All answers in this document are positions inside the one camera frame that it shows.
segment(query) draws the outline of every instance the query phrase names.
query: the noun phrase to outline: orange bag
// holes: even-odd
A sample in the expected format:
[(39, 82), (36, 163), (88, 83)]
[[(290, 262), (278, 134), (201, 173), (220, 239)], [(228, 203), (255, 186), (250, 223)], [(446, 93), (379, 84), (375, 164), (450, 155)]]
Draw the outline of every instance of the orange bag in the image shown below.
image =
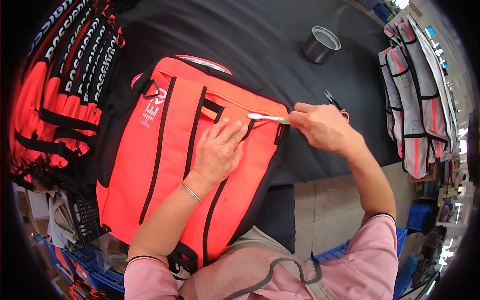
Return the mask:
[(168, 257), (172, 272), (190, 273), (217, 259), (253, 226), (280, 161), (289, 126), (254, 121), (248, 113), (286, 116), (284, 105), (209, 74), (230, 76), (199, 58), (163, 58), (136, 76), (138, 102), (123, 132), (108, 186), (97, 183), (100, 223), (130, 244), (139, 225), (179, 186), (204, 130), (220, 118), (248, 123), (238, 169), (200, 203)]

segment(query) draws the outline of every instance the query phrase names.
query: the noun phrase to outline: right hand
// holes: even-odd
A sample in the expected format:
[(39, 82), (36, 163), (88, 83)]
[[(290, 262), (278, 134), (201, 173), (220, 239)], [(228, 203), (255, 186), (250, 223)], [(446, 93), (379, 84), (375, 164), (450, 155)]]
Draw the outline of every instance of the right hand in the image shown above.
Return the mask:
[(299, 102), (293, 109), (288, 121), (292, 127), (300, 129), (311, 146), (347, 159), (365, 146), (363, 136), (345, 122), (335, 106)]

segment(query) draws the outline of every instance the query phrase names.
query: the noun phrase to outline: worker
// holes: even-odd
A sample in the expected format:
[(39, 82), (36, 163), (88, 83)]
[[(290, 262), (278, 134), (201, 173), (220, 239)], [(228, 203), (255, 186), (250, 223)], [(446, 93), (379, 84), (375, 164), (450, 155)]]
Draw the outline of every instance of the worker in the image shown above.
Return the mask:
[(348, 161), (365, 216), (345, 256), (326, 262), (300, 258), (254, 226), (178, 288), (167, 255), (199, 204), (186, 187), (204, 198), (235, 171), (243, 155), (247, 124), (223, 119), (203, 132), (191, 172), (135, 232), (125, 299), (392, 299), (398, 269), (396, 208), (382, 169), (362, 135), (333, 105), (297, 103), (288, 120), (311, 146)]

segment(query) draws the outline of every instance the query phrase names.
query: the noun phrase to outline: thread snips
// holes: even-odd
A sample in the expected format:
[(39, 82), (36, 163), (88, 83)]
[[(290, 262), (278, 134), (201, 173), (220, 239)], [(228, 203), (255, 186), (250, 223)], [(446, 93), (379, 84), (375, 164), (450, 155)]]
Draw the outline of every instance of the thread snips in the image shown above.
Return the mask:
[(333, 98), (332, 94), (326, 88), (324, 88), (324, 90), (325, 97), (327, 97), (328, 101), (330, 101), (330, 103), (332, 103), (336, 107), (336, 109), (338, 109), (338, 111), (342, 114), (347, 123), (349, 123), (350, 115), (340, 107), (338, 102), (335, 100), (335, 98)]

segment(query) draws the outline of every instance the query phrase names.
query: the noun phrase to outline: silver bangle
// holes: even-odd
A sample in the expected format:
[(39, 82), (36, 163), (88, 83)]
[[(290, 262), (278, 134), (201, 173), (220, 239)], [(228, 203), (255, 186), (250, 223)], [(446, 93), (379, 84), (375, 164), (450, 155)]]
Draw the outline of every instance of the silver bangle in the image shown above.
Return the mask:
[(198, 198), (198, 196), (197, 196), (191, 189), (189, 189), (189, 187), (186, 186), (185, 183), (183, 183), (183, 181), (180, 181), (180, 183), (181, 183), (181, 184), (183, 185), (183, 187), (187, 190), (187, 192), (189, 192), (190, 195), (192, 195), (193, 198), (197, 199), (198, 202), (201, 201), (200, 198)]

